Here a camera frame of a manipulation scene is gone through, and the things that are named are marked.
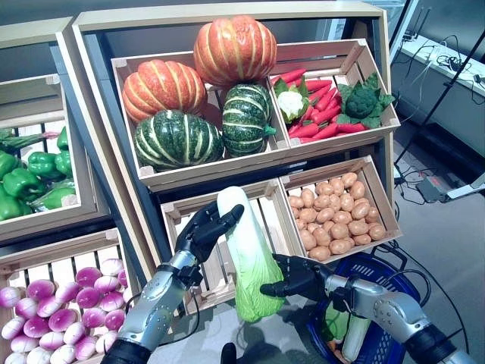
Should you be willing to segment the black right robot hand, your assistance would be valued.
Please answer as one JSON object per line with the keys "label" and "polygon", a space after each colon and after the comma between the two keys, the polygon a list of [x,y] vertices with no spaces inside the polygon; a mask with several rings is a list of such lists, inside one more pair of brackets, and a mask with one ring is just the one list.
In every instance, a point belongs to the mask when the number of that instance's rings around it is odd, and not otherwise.
{"label": "black right robot hand", "polygon": [[283,280],[263,284],[260,292],[270,297],[300,295],[315,302],[327,297],[325,282],[333,272],[324,264],[299,256],[273,254]]}

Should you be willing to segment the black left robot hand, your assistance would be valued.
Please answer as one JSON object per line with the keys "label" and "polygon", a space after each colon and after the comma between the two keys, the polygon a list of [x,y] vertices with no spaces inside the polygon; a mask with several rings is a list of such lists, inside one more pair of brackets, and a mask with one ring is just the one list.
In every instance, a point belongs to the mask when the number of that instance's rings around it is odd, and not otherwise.
{"label": "black left robot hand", "polygon": [[217,202],[213,201],[194,214],[177,237],[175,251],[185,250],[200,264],[208,260],[218,238],[233,229],[244,213],[244,206],[236,204],[220,216]]}

